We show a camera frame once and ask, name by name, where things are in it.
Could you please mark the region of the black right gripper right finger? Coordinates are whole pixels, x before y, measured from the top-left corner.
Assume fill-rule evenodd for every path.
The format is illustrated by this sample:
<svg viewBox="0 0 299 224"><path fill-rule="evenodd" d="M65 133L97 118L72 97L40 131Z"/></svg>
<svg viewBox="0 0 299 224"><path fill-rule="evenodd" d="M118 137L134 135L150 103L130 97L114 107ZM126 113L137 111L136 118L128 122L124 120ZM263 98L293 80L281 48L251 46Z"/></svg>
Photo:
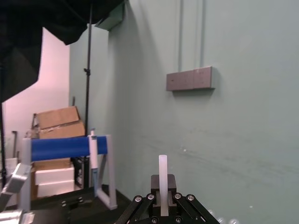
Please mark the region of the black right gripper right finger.
<svg viewBox="0 0 299 224"><path fill-rule="evenodd" d="M183 196L177 191L176 179L168 175L168 190L171 191L173 204L176 205L176 218L181 218L181 224L219 224L218 220L193 194Z"/></svg>

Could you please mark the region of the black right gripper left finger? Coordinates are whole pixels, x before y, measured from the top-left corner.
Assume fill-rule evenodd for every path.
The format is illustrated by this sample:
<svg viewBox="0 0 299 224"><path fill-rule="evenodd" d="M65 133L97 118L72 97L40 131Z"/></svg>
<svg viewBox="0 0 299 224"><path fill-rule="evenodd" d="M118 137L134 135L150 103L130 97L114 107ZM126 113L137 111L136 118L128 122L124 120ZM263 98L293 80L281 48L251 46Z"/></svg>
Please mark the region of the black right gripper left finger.
<svg viewBox="0 0 299 224"><path fill-rule="evenodd" d="M117 219L116 224L158 224L159 218L153 214L159 191L159 175L151 176L151 192L145 197L136 195L129 206Z"/></svg>

